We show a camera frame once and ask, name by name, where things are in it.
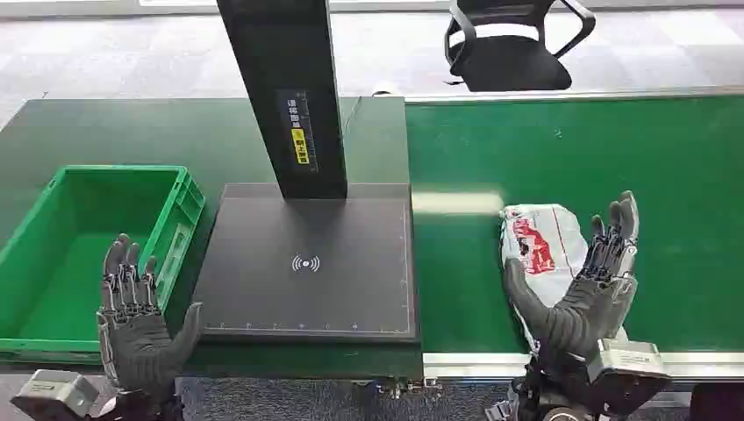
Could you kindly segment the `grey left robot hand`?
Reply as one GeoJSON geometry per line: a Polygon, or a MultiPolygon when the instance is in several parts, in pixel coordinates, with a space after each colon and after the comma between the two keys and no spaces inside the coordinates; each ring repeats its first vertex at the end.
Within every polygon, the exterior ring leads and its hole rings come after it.
{"type": "Polygon", "coordinates": [[[104,372],[122,392],[141,391],[157,400],[174,394],[175,379],[202,334],[203,305],[192,303],[180,331],[171,336],[158,305],[157,259],[147,259],[143,272],[141,247],[120,233],[108,248],[100,281],[97,333],[104,372]]]}

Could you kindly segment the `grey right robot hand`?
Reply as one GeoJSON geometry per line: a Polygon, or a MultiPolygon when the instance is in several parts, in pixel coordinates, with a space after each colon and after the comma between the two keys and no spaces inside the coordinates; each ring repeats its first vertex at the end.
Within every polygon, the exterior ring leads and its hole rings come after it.
{"type": "Polygon", "coordinates": [[[592,217],[582,268],[550,307],[528,285],[523,263],[516,257],[504,260],[504,292],[540,351],[587,357],[600,339],[615,337],[622,326],[638,285],[634,264],[640,216],[632,191],[610,203],[609,217],[608,225],[599,215],[592,217]]]}

